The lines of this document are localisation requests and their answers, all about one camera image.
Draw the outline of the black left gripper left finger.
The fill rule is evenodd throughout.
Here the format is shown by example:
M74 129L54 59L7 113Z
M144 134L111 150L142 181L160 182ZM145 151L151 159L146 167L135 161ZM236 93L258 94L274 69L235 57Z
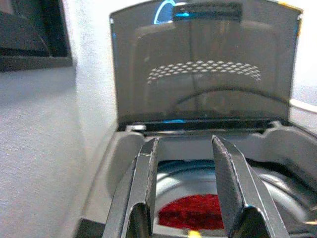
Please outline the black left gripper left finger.
M107 216L104 238L153 235L159 139L146 142L119 182Z

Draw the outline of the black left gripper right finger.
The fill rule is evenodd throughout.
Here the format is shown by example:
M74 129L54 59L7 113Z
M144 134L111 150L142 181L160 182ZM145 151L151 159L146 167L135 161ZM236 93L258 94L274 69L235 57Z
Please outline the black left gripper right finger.
M289 233L261 179L243 153L212 136L216 188L224 230L229 238L287 238Z

